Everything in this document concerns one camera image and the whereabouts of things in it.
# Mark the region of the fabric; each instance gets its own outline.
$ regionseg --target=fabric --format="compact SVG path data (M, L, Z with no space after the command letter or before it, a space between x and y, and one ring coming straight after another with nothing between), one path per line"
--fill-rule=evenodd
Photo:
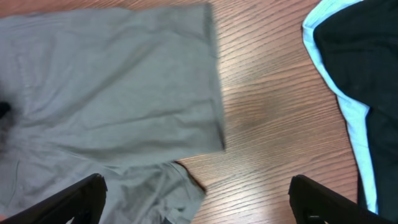
M209 4L0 20L0 213L104 175L102 223L189 223L204 193L171 161L222 151Z
M379 215L398 222L398 1L367 0L314 32L338 88L371 107L366 117Z
M322 0L303 22L303 41L312 62L320 72L328 87L337 95L338 104L347 123L349 140L353 147L359 173L362 179L364 196L368 210L377 213L377 194L373 164L366 135L365 118L369 107L345 95L336 86L328 70L325 69L319 49L314 41L314 29L334 13L360 0Z

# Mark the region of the black cloth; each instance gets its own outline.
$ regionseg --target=black cloth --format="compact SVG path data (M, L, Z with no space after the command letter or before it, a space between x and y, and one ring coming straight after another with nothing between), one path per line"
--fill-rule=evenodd
M379 215L398 222L398 1L366 0L322 22L314 39L337 87L371 107Z

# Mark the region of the wrinkled gray fabric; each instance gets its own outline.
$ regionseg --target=wrinkled gray fabric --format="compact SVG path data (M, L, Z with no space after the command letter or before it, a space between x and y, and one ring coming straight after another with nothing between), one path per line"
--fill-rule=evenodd
M209 4L0 20L0 213L98 172L101 223L189 223L204 193L176 159L223 150Z

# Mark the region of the wooden floor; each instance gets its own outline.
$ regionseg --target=wooden floor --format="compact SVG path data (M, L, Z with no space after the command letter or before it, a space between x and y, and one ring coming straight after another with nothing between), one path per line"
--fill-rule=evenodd
M0 16L201 1L0 0ZM228 148L184 159L208 196L194 223L295 223L287 190L305 174L356 200L356 166L332 92L301 24L318 0L214 0Z

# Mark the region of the wood grain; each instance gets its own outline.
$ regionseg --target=wood grain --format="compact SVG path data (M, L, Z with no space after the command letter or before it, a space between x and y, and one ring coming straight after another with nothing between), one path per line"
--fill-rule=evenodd
M196 0L0 0L0 16ZM220 38L225 153L184 159L208 196L194 223L295 223L290 179L305 174L356 200L357 169L335 96L302 43L318 0L212 0Z

